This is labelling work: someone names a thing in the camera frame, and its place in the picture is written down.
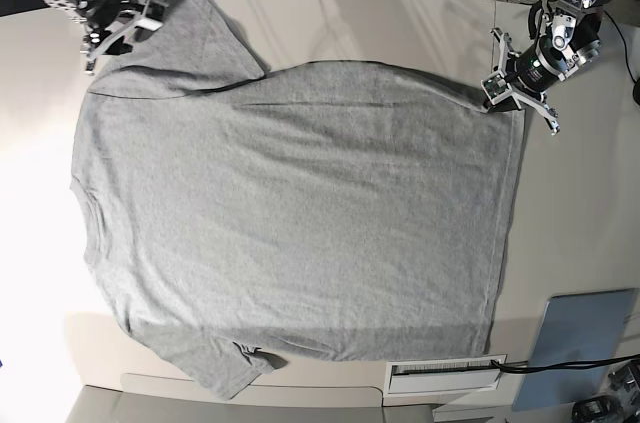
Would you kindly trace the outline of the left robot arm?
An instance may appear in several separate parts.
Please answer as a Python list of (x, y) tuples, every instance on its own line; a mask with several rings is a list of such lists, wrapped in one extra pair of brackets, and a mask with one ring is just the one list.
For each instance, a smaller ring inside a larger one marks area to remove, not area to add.
[(493, 28), (499, 55), (494, 71), (481, 81), (486, 110), (531, 108), (557, 134), (558, 113), (547, 101), (548, 90), (598, 57), (603, 7), (611, 1), (538, 0), (528, 16), (532, 43), (522, 52), (514, 49), (509, 33)]

